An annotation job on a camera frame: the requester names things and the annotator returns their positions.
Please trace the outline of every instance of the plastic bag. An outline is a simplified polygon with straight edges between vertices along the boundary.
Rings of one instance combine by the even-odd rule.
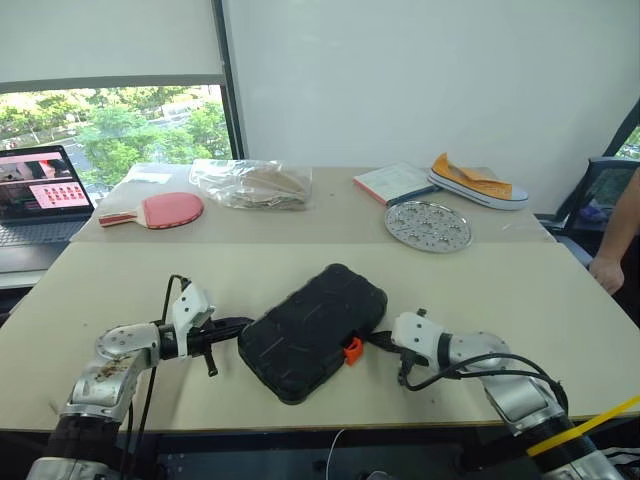
[[[304,210],[311,195],[311,168],[275,161],[197,159],[189,181],[232,208]]]

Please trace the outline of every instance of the person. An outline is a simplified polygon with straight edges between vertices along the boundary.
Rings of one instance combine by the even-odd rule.
[[[624,283],[620,262],[640,228],[640,168],[618,199],[598,253],[589,266],[591,275],[613,295]]]

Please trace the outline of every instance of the beige tabletop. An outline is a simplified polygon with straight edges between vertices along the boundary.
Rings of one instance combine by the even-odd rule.
[[[563,382],[573,416],[597,414],[638,393],[638,329],[560,244],[476,242],[435,255],[396,242],[76,242],[0,331],[0,428],[54,427],[98,335],[157,319],[171,273],[208,289],[216,317],[259,318],[333,262],[386,291],[381,329],[399,313],[424,307],[452,332],[493,332]],[[239,358],[235,340],[216,346],[214,357],[220,374],[212,379],[202,358],[160,365],[151,429],[498,421],[480,382],[445,380],[406,391],[396,383],[397,357],[373,346],[296,406],[281,403],[260,383]],[[414,381],[431,373],[418,369]],[[134,404],[139,418],[141,399]]]
[[[353,184],[362,168],[314,168],[310,207],[306,211],[257,211],[217,205],[205,198],[205,211],[195,222],[169,230],[145,230],[137,224],[101,228],[97,216],[134,209],[157,193],[189,191],[188,165],[141,164],[137,172],[165,172],[166,183],[126,181],[100,203],[93,218],[74,237],[90,242],[190,243],[392,243],[384,226],[385,207]],[[470,222],[476,242],[553,242],[528,209],[493,210],[441,191],[420,197],[457,210]]]

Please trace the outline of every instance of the perforated metal disc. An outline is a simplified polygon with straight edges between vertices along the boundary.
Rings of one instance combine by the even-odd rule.
[[[403,202],[387,210],[389,233],[410,247],[447,253],[471,243],[471,226],[458,212],[429,202]]]

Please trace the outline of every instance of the wire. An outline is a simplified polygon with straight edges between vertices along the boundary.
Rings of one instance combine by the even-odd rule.
[[[173,287],[173,281],[180,280],[181,288],[184,290],[189,284],[189,279],[183,277],[182,275],[173,274],[169,277],[169,282],[167,283],[167,291],[164,295],[164,305],[162,306],[162,317],[160,319],[160,324],[163,325],[167,321],[167,311],[169,310],[169,299],[171,298],[171,288]],[[153,384],[156,381],[156,371],[157,367],[153,367],[151,369],[151,375],[149,376],[149,385],[147,386],[147,396],[144,400],[144,408],[142,409],[142,417],[140,418],[140,427],[138,427],[138,436],[136,437],[136,446],[133,450],[131,463],[129,464],[129,473],[127,475],[127,479],[131,479],[134,469],[136,466],[136,461],[138,459],[138,453],[140,452],[140,447],[142,445],[142,437],[144,435],[144,427],[147,423],[147,415],[149,414],[149,407],[151,405],[151,396],[153,395]]]
[[[133,402],[129,404],[129,419],[127,420],[127,436],[124,441],[124,450],[122,450],[122,457],[120,457],[120,480],[124,480],[124,466],[127,461],[127,454],[129,453],[129,444],[131,443],[131,432],[133,430]]]
[[[493,358],[511,358],[513,360],[518,360],[519,362],[522,362],[528,366],[530,366],[531,368],[533,368],[534,370],[536,370],[537,373],[535,372],[528,372],[525,370],[489,370],[486,372],[469,372],[469,373],[460,373],[458,372],[458,370],[460,370],[461,368],[464,368],[468,365],[477,363],[477,362],[481,362],[484,360],[490,360]],[[461,362],[455,363],[453,365],[448,366],[447,368],[441,370],[440,372],[438,372],[437,374],[435,374],[434,376],[426,379],[425,381],[417,384],[417,385],[411,385],[409,383],[409,380],[407,378],[407,375],[403,375],[402,380],[404,381],[404,385],[407,387],[407,389],[411,390],[412,392],[417,392],[418,390],[422,390],[423,388],[427,388],[428,386],[434,384],[435,382],[437,382],[438,380],[442,379],[442,378],[454,378],[454,379],[461,379],[461,378],[471,378],[471,377],[483,377],[483,376],[489,376],[489,375],[522,375],[522,376],[529,376],[529,377],[535,377],[538,378],[540,380],[543,380],[545,382],[547,382],[549,384],[549,387],[551,388],[551,390],[553,391],[556,399],[558,400],[558,403],[562,406],[562,408],[564,408],[564,410],[568,413],[569,412],[569,402],[568,402],[568,398],[567,398],[567,394],[564,391],[564,388],[562,387],[562,385],[560,385],[559,382],[551,379],[551,377],[549,377],[549,375],[547,375],[547,372],[545,372],[538,364],[536,364],[535,362],[533,362],[532,360],[529,360],[526,357],[522,357],[520,355],[516,355],[513,353],[499,353],[499,352],[494,352],[494,353],[487,353],[484,355],[477,355],[475,357],[470,357],[467,358],[466,360],[462,360]]]
[[[331,449],[329,450],[329,456],[327,457],[327,468],[324,471],[325,480],[329,480],[329,465],[331,465],[331,455],[333,454],[333,449],[336,446],[336,442],[338,441],[338,438],[340,437],[340,435],[342,435],[342,432],[344,432],[344,428],[340,429],[340,431],[336,433],[336,436],[333,437],[333,443],[331,444]]]

